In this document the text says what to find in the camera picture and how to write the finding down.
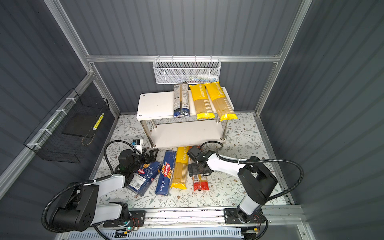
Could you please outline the blue Barilla pasta box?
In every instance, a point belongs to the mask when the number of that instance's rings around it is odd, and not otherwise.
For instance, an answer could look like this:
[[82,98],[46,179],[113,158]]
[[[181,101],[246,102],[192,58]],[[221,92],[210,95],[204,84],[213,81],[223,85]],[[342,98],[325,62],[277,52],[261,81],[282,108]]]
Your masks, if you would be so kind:
[[155,161],[150,164],[143,164],[129,182],[128,188],[142,197],[160,172],[161,163]]

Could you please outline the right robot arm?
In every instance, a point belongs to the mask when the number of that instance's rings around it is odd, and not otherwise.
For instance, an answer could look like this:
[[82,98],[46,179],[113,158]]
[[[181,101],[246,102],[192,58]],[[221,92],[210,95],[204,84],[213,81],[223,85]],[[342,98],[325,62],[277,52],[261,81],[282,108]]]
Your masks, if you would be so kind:
[[251,221],[254,212],[265,205],[278,183],[274,174],[254,156],[236,160],[214,151],[204,153],[196,146],[189,149],[187,155],[192,160],[188,165],[190,176],[223,172],[240,180],[246,193],[237,207],[236,216],[242,223]]

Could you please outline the red spaghetti bag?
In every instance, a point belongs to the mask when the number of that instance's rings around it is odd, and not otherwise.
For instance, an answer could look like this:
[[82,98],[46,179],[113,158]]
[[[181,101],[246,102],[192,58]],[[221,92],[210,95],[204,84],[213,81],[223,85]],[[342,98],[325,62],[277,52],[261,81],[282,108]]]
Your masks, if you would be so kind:
[[206,176],[203,176],[202,174],[198,175],[192,175],[192,170],[189,168],[189,175],[192,177],[193,180],[193,188],[194,192],[196,191],[209,191],[209,184],[208,184],[208,178]]

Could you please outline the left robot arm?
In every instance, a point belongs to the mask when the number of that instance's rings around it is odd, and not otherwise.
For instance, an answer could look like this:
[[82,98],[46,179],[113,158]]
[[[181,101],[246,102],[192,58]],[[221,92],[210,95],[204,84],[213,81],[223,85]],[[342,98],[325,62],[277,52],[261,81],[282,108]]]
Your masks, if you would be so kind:
[[123,188],[138,193],[146,190],[159,172],[158,152],[158,149],[147,151],[135,147],[123,150],[118,157],[118,165],[110,175],[69,184],[44,208],[43,226],[56,233],[82,232],[100,224],[130,229],[138,227],[140,222],[132,216],[128,204],[110,202],[100,205],[98,199]]

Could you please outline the yellow Pastatime spaghetti bag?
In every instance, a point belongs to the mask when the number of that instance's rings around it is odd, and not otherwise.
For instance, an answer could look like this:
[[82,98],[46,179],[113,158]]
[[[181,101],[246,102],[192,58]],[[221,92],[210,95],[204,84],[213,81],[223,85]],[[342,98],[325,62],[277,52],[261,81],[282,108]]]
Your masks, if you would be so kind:
[[238,119],[219,82],[206,83],[205,87],[217,111],[220,121]]
[[204,84],[189,85],[197,114],[197,120],[214,119],[208,94]]
[[189,151],[189,149],[190,147],[178,147],[171,188],[176,188],[180,190],[187,189],[186,184],[189,163],[189,157],[187,155],[187,152]]

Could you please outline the dark blue spaghetti bag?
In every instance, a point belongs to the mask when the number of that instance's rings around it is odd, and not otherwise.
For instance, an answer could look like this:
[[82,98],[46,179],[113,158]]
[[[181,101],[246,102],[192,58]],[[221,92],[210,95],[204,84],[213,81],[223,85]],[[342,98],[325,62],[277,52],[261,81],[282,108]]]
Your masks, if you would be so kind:
[[174,85],[174,103],[173,103],[173,116],[174,118],[189,117],[190,104],[189,104],[189,89],[186,82]]

